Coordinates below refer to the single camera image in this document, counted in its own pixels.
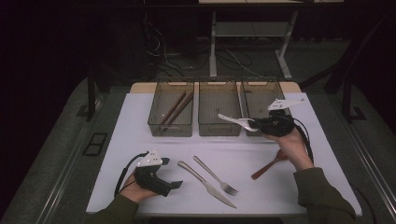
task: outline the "storage bin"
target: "storage bin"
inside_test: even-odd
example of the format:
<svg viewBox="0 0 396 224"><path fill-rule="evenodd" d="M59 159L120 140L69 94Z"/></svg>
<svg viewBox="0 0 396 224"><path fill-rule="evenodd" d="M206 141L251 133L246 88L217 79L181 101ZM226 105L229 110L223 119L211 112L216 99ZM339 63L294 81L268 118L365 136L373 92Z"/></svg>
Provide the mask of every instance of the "storage bin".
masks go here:
<svg viewBox="0 0 396 224"><path fill-rule="evenodd" d="M244 119L262 119L269 117L268 106L285 96L276 77L242 77L240 98ZM262 136L260 132L246 132L248 136Z"/></svg>
<svg viewBox="0 0 396 224"><path fill-rule="evenodd" d="M193 77L158 79L148 117L153 136L191 137Z"/></svg>
<svg viewBox="0 0 396 224"><path fill-rule="evenodd" d="M241 119L241 107L234 77L199 79L198 123L201 136L239 136L241 126L220 119L218 114Z"/></svg>

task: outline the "wooden chopsticks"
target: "wooden chopsticks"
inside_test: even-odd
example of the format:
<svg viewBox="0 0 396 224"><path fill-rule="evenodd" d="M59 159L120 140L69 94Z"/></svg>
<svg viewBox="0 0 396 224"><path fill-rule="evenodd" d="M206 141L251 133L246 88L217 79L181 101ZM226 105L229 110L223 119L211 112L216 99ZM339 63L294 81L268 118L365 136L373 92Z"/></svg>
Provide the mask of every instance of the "wooden chopsticks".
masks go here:
<svg viewBox="0 0 396 224"><path fill-rule="evenodd" d="M183 109L187 106L187 104L191 101L192 96L194 95L194 91L192 91L187 98L183 101L186 96L186 92L184 91L177 99L176 103L172 106L169 112L161 121L161 124L172 124L173 121L177 118L177 116L183 111Z"/></svg>

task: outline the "fork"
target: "fork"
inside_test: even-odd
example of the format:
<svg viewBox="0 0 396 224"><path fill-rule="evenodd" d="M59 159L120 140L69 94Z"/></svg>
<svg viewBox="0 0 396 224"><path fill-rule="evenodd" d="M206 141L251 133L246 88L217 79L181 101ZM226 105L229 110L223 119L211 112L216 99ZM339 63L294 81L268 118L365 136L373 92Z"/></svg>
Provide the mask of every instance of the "fork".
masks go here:
<svg viewBox="0 0 396 224"><path fill-rule="evenodd" d="M215 177L216 180L219 181L220 183L220 187L222 188L222 190L224 190L224 192L229 193L231 195L236 195L236 193L238 193L238 190L233 189L230 185L228 185L225 182L222 182L216 175L215 173L213 173L209 167L207 167L197 156L193 156L194 160L196 162L198 162L198 164L200 164L202 167L204 167L204 169L206 169L211 175L213 175L213 177Z"/></svg>

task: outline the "sleeve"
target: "sleeve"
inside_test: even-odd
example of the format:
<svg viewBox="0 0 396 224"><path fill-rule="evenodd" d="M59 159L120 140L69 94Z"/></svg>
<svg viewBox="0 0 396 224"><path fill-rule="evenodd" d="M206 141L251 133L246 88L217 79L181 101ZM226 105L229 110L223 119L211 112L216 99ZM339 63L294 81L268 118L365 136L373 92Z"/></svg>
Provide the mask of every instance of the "sleeve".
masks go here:
<svg viewBox="0 0 396 224"><path fill-rule="evenodd" d="M86 224L131 224L134 220L134 215L139 207L135 203L122 195L117 195L113 202L93 215L87 220Z"/></svg>
<svg viewBox="0 0 396 224"><path fill-rule="evenodd" d="M321 168L294 173L299 192L298 204L305 207L310 224L356 223L350 203L330 185Z"/></svg>

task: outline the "table knife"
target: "table knife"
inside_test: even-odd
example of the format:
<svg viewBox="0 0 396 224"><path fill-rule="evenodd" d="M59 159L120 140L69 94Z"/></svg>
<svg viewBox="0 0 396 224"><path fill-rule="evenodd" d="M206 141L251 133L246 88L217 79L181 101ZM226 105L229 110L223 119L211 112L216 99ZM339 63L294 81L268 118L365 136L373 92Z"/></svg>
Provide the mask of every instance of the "table knife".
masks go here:
<svg viewBox="0 0 396 224"><path fill-rule="evenodd" d="M207 192L209 192L213 197L219 199L222 203L225 203L233 208L236 208L235 205L233 205L233 203L231 203L226 197L224 197L218 190L216 190L211 184L209 184L209 182L207 182L206 180L204 180L203 177L201 177L200 175L198 175L198 173L196 173L186 162L184 161L179 161L177 163L179 166L183 167L184 169L186 169L187 171L189 171L192 175L194 175L195 177L197 177L206 187Z"/></svg>

